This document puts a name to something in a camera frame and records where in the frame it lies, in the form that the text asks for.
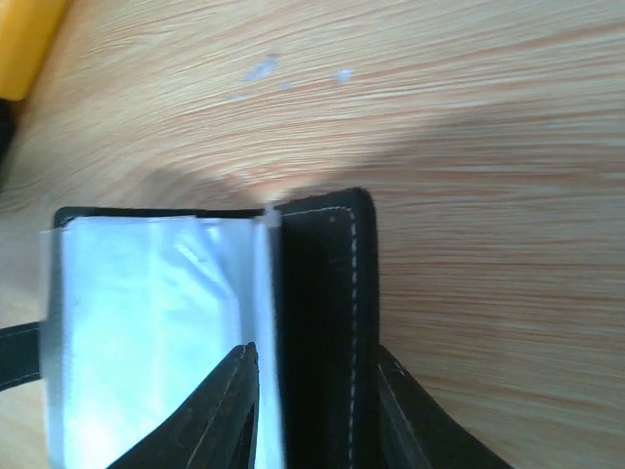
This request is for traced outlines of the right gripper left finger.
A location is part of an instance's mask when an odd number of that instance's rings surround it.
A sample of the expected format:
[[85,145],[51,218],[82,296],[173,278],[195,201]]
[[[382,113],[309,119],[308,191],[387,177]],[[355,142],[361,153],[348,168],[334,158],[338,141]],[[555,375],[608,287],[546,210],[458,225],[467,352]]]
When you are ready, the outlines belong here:
[[258,413],[258,353],[250,342],[232,348],[170,417],[111,467],[252,468]]

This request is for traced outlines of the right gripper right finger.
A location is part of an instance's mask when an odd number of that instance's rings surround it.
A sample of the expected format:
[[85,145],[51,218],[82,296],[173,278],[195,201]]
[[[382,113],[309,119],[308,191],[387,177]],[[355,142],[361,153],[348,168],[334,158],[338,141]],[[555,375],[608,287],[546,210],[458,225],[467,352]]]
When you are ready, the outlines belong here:
[[458,424],[385,346],[378,358],[384,468],[511,469]]

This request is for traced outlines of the black leather card holder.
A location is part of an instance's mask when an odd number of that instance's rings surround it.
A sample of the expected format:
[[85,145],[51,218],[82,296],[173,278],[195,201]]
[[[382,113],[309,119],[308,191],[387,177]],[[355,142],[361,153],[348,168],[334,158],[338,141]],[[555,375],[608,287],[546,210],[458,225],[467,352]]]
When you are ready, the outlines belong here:
[[45,318],[1,332],[1,386],[45,385],[54,468],[111,464],[254,343],[252,468],[377,468],[379,272],[360,188],[263,209],[65,207]]

